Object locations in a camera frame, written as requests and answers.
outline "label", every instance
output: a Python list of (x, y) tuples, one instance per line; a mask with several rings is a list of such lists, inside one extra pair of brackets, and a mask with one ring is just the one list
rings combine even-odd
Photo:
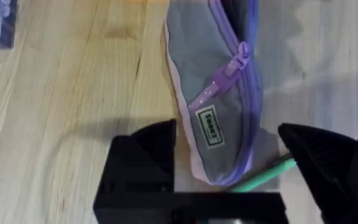
[(216, 116), (215, 106), (202, 108), (196, 111), (196, 115), (208, 149), (223, 146), (224, 138)]

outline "wooden table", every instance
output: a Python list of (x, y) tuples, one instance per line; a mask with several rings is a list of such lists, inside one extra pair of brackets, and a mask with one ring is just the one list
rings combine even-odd
[[(162, 32), (163, 0), (22, 0), (16, 46), (0, 52), (0, 224), (96, 223), (91, 206), (109, 142), (180, 119)], [(265, 86), (255, 158), (284, 153), (277, 126), (358, 136), (358, 1), (261, 0)], [(182, 127), (177, 190), (193, 179)], [(279, 189), (293, 223), (321, 223), (296, 169)]]

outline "zipper pull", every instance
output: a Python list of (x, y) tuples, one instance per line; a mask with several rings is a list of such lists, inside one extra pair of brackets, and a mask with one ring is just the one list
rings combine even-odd
[(235, 74), (238, 70), (243, 70), (249, 61), (249, 46), (244, 41), (239, 44), (238, 53), (229, 62), (227, 67), (223, 70), (223, 75), (228, 78)]
[(241, 76), (241, 71), (246, 68), (249, 59), (249, 46), (247, 43), (241, 42), (237, 55), (213, 75), (212, 83), (193, 100), (189, 105), (189, 110), (196, 111), (212, 97), (222, 95), (230, 90)]

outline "pencil case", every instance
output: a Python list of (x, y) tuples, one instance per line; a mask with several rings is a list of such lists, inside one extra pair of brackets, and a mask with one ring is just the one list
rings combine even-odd
[(171, 0), (167, 58), (193, 175), (231, 185), (252, 167), (262, 87), (257, 0)]

